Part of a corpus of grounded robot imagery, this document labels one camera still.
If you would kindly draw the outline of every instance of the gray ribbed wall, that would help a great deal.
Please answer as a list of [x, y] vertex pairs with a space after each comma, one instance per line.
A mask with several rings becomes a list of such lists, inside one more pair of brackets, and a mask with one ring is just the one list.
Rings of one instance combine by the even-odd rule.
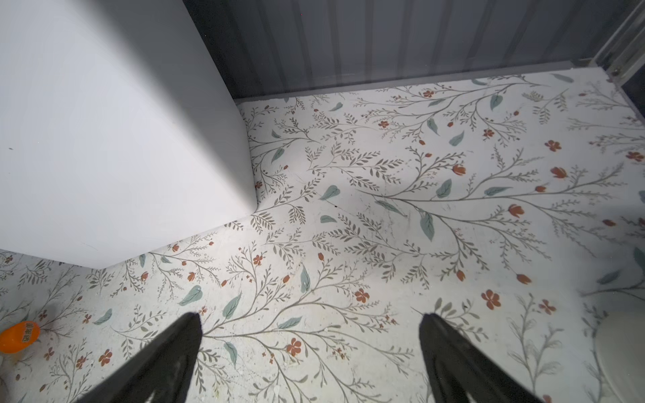
[[592, 57], [633, 0], [184, 0], [233, 98]]

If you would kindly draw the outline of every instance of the orange flower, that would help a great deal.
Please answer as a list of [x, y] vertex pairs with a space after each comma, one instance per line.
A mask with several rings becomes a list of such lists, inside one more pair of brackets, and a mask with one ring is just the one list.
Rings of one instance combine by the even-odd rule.
[[630, 151], [630, 152], [627, 153], [626, 157], [629, 158], [629, 159], [633, 159], [633, 160], [635, 160], [637, 162], [641, 162], [641, 161], [643, 161], [643, 158], [645, 158], [645, 155], [643, 155], [643, 154], [641, 154], [639, 152]]
[[558, 168], [556, 166], [555, 168], [551, 168], [551, 173], [558, 179], [566, 178], [566, 171], [564, 170], [564, 168]]
[[302, 343], [294, 337], [291, 339], [291, 344], [287, 344], [286, 352], [291, 353], [291, 356], [295, 357], [296, 354], [300, 353], [300, 346], [302, 346]]
[[111, 356], [112, 356], [112, 352], [110, 351], [110, 349], [105, 350], [105, 353], [103, 353], [103, 355], [99, 357], [99, 362], [101, 363], [101, 366], [109, 364]]
[[551, 315], [551, 312], [555, 312], [555, 306], [550, 306], [548, 300], [543, 299], [542, 302], [543, 304], [539, 304], [538, 306], [544, 309], [544, 312], [548, 313], [549, 315]]
[[370, 299], [370, 294], [366, 293], [362, 288], [359, 288], [359, 290], [356, 291], [354, 295], [356, 296], [356, 300], [362, 302], [363, 304], [367, 302], [368, 299]]
[[49, 361], [49, 358], [54, 355], [54, 349], [49, 347], [49, 350], [45, 353], [45, 360]]
[[499, 294], [491, 290], [486, 290], [486, 293], [482, 293], [482, 298], [486, 301], [486, 306], [489, 310], [494, 310], [496, 306], [502, 306], [499, 302]]
[[524, 214], [522, 206], [518, 206], [517, 204], [511, 204], [508, 208], [508, 212], [511, 213], [512, 216], [517, 218], [520, 218], [520, 215]]
[[544, 143], [545, 146], [549, 148], [549, 150], [556, 152], [557, 150], [561, 150], [562, 147], [560, 147], [560, 143], [557, 141], [549, 140], [548, 142]]
[[465, 175], [466, 174], [466, 168], [457, 164], [452, 167], [452, 172], [456, 173], [457, 175]]
[[521, 282], [522, 284], [528, 284], [531, 282], [531, 279], [529, 279], [527, 276], [523, 274], [518, 274], [517, 281]]
[[83, 367], [83, 364], [87, 361], [84, 355], [81, 355], [81, 358], [76, 360], [76, 368], [81, 369]]

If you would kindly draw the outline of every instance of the white round object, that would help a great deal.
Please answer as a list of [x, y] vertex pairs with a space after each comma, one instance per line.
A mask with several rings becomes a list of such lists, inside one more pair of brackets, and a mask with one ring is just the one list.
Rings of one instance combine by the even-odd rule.
[[645, 314], [615, 312], [602, 321], [596, 355], [609, 385], [622, 403], [645, 401]]

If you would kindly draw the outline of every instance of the orange bottle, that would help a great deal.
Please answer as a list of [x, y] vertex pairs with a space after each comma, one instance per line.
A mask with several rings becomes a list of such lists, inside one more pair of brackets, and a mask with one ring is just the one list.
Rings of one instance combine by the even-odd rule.
[[20, 322], [0, 333], [0, 352], [17, 353], [29, 347], [38, 339], [38, 336], [40, 336], [40, 327], [36, 322], [31, 320]]

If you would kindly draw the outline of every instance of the floral print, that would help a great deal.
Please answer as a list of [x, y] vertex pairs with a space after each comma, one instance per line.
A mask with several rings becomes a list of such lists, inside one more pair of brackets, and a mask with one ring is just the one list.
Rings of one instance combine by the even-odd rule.
[[645, 298], [645, 130], [606, 80], [240, 104], [251, 216], [105, 270], [0, 251], [0, 329], [41, 327], [7, 401], [76, 401], [190, 311], [189, 402], [431, 402], [423, 313], [545, 401], [615, 402], [593, 338]]

